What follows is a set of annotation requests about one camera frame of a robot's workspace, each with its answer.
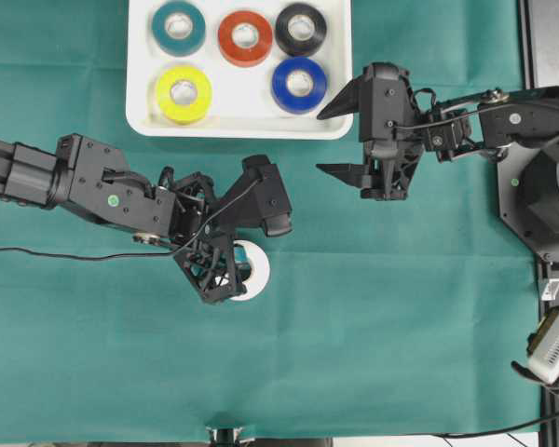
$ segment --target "blue tape roll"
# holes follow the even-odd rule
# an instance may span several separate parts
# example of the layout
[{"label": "blue tape roll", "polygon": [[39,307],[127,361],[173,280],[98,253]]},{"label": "blue tape roll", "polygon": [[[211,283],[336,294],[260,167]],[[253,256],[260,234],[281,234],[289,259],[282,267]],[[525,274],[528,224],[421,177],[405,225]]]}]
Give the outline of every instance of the blue tape roll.
[{"label": "blue tape roll", "polygon": [[[174,19],[184,21],[188,31],[175,34],[170,30]],[[151,29],[157,43],[172,56],[188,56],[205,42],[205,19],[201,12],[187,2],[170,2],[157,10]]]},{"label": "blue tape roll", "polygon": [[[305,72],[313,81],[312,89],[304,96],[296,96],[288,89],[288,79],[295,72]],[[283,110],[295,115],[305,114],[323,101],[327,92],[327,76],[311,59],[288,59],[276,68],[271,81],[271,91],[276,103]]]}]

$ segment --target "teal tape roll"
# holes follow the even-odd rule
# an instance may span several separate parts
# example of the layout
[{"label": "teal tape roll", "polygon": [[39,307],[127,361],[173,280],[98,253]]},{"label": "teal tape roll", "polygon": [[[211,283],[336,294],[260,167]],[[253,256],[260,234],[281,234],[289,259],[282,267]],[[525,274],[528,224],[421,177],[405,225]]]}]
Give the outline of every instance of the teal tape roll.
[{"label": "teal tape roll", "polygon": [[172,56],[188,56],[205,42],[205,19],[187,2],[169,2],[161,7],[151,27],[161,49]]}]

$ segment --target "white tray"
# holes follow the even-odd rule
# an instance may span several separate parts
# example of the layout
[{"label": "white tray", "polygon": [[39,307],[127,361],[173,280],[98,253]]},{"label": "white tray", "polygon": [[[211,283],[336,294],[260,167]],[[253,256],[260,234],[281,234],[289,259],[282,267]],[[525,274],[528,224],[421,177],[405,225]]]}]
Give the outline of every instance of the white tray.
[{"label": "white tray", "polygon": [[[327,74],[325,99],[306,115],[282,111],[271,95],[271,76],[288,59],[275,42],[269,57],[252,68],[238,68],[224,59],[217,44],[217,29],[228,14],[249,9],[266,17],[275,30],[275,19],[294,3],[291,0],[190,0],[207,23],[207,37],[196,53],[175,58],[162,51],[151,33],[151,19],[167,0],[130,0],[127,119],[137,132],[162,137],[277,138],[333,140],[352,126],[352,116],[318,121],[319,110],[352,77],[350,0],[306,0],[327,20],[327,38],[312,56]],[[213,101],[208,116],[189,126],[169,121],[156,103],[155,85],[163,72],[189,63],[211,80]]]}]

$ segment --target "green dot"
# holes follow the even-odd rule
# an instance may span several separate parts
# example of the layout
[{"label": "green dot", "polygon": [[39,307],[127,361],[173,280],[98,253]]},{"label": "green dot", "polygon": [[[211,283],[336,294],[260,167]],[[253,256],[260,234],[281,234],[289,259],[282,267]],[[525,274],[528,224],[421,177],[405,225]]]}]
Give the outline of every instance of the green dot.
[{"label": "green dot", "polygon": [[108,205],[110,205],[112,208],[117,207],[118,205],[120,205],[120,197],[118,197],[116,194],[112,194],[108,197]]}]

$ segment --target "black tape roll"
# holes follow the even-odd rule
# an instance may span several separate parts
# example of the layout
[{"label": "black tape roll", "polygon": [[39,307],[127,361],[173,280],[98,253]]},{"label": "black tape roll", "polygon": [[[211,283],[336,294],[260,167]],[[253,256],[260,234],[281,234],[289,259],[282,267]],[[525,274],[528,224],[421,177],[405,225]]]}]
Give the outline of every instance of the black tape roll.
[{"label": "black tape roll", "polygon": [[278,45],[290,56],[312,56],[319,50],[326,35],[325,18],[306,3],[289,5],[276,20]]}]

